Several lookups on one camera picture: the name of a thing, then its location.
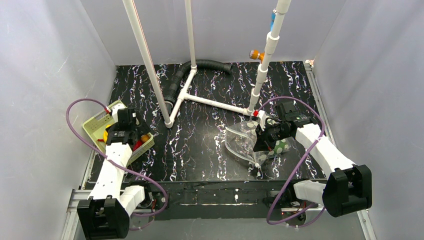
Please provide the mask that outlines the orange fake fruit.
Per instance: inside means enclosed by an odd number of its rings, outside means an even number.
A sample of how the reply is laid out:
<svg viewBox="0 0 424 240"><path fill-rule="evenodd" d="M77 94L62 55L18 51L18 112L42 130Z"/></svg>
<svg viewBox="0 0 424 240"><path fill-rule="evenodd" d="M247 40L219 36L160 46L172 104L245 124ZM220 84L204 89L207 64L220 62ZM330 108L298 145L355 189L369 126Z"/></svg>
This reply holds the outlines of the orange fake fruit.
<svg viewBox="0 0 424 240"><path fill-rule="evenodd" d="M140 141L144 144L150 139L150 136L148 134L142 135L140 138Z"/></svg>

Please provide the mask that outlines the clear polka dot zip bag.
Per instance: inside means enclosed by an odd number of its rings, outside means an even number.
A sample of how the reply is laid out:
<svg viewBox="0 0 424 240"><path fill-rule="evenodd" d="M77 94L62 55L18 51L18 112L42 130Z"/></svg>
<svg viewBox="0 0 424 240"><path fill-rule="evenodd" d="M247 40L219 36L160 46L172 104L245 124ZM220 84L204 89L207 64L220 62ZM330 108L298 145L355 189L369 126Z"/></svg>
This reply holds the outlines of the clear polka dot zip bag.
<svg viewBox="0 0 424 240"><path fill-rule="evenodd" d="M280 122L273 117L268 117L266 123L275 124ZM292 145L287 138L278 140L273 150L254 152L253 147L257 137L255 129L256 120L241 121L225 128L224 144L226 149L239 160L245 160L255 168L261 168L261 165L283 153L288 152Z"/></svg>

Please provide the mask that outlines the red fake apple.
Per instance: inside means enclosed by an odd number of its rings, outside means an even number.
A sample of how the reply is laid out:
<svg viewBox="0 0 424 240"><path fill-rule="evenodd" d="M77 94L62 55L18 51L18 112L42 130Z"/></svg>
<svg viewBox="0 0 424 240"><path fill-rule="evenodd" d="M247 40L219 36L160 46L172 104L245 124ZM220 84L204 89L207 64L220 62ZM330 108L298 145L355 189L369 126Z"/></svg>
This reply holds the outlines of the red fake apple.
<svg viewBox="0 0 424 240"><path fill-rule="evenodd" d="M135 152L139 147L141 147L143 145L142 141L139 140L136 142L136 144L133 146L132 151Z"/></svg>

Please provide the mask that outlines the yellow fake banana bunch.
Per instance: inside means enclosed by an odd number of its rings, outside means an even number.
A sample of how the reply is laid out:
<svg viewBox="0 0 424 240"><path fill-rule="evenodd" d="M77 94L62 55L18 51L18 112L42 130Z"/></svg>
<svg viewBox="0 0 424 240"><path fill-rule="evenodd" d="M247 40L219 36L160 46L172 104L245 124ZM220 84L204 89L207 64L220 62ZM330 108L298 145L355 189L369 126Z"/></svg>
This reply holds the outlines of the yellow fake banana bunch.
<svg viewBox="0 0 424 240"><path fill-rule="evenodd" d="M107 142L107 139L108 139L108 129L111 127L112 125L111 124L108 124L106 127L105 127L105 129L104 129L104 131L103 131L103 134L102 134L102 142L104 142L104 143L106 143Z"/></svg>

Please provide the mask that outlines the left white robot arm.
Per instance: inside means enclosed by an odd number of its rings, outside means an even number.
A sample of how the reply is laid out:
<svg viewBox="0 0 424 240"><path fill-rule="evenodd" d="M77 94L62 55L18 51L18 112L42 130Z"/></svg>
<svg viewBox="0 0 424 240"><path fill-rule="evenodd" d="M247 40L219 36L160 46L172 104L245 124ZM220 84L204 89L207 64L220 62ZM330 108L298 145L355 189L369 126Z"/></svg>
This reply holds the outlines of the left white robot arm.
<svg viewBox="0 0 424 240"><path fill-rule="evenodd" d="M130 216L145 199L142 185L121 190L124 169L134 147L147 134L140 114L134 108L113 110L114 123L105 128L105 160L94 188L77 205L77 214L88 240L123 239L128 235Z"/></svg>

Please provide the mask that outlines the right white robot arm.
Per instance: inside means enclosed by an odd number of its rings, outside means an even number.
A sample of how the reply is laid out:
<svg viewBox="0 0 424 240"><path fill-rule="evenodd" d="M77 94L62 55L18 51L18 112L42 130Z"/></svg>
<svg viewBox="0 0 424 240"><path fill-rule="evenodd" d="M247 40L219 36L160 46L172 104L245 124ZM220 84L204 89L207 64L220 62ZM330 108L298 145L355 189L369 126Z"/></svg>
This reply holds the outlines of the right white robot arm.
<svg viewBox="0 0 424 240"><path fill-rule="evenodd" d="M288 180L273 198L271 207L280 202L310 202L325 207L333 217L367 210L373 204L372 172L343 155L324 135L324 124L296 110L286 100L275 106L278 118L272 119L261 108L252 115L258 122L253 150L275 151L278 141L292 137L305 147L326 175L326 183L308 179Z"/></svg>

